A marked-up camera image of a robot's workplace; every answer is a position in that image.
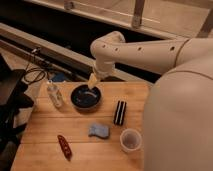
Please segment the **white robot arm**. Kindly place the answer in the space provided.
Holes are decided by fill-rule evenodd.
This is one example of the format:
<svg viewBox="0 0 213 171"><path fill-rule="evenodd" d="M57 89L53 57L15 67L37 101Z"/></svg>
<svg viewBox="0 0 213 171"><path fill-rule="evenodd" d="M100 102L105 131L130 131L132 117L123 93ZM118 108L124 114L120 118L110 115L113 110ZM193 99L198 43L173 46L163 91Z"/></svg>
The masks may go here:
<svg viewBox="0 0 213 171"><path fill-rule="evenodd" d="M144 105L144 171L213 171L213 38L127 43L113 31L90 52L97 79L116 63L160 75Z"/></svg>

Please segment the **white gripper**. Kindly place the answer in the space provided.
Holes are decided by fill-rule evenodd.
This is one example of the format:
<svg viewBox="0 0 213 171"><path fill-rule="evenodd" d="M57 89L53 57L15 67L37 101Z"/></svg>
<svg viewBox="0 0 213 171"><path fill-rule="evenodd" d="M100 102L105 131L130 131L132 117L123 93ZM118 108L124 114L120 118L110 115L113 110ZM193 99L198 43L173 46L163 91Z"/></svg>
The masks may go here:
<svg viewBox="0 0 213 171"><path fill-rule="evenodd" d="M99 79L103 80L111 76L113 72L114 72L113 62L96 61L93 67L93 73L90 74L90 77L87 83L88 88L93 89L99 83Z"/></svg>

